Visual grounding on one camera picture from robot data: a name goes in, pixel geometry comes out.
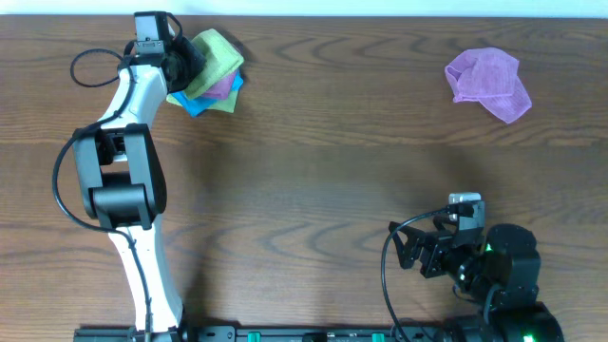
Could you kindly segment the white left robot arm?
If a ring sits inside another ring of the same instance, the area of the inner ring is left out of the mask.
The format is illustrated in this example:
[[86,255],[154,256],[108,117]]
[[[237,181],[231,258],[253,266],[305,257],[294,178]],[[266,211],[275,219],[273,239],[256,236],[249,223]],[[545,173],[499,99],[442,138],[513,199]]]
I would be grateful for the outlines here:
[[193,341],[162,243],[166,181],[150,128],[161,103],[186,89],[204,56],[170,12],[135,13],[136,37],[119,54],[119,85],[105,114],[67,143],[76,163],[88,229],[115,245],[135,304],[133,327],[79,330],[86,341]]

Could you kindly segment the light green microfiber cloth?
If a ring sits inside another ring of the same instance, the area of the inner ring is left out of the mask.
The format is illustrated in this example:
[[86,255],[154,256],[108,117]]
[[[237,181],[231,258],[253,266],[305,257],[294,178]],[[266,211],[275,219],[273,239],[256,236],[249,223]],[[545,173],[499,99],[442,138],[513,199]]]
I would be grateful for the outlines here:
[[206,62],[203,70],[184,90],[189,100],[201,96],[244,63],[241,53],[214,28],[201,32],[191,43],[204,55]]

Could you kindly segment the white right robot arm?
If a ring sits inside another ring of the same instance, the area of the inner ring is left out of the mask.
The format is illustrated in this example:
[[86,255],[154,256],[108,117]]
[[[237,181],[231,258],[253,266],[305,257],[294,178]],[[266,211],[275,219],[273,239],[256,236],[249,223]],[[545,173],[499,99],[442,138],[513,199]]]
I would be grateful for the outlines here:
[[446,228],[446,218],[434,220],[436,230],[392,222],[389,240],[399,264],[409,269],[421,262],[425,278],[450,276],[452,292],[478,307],[478,313],[446,320],[434,327],[414,323],[403,328],[394,320],[402,341],[547,341],[564,339],[561,326],[540,302],[538,277],[542,265],[533,233],[519,225],[498,224],[484,234],[482,226]]

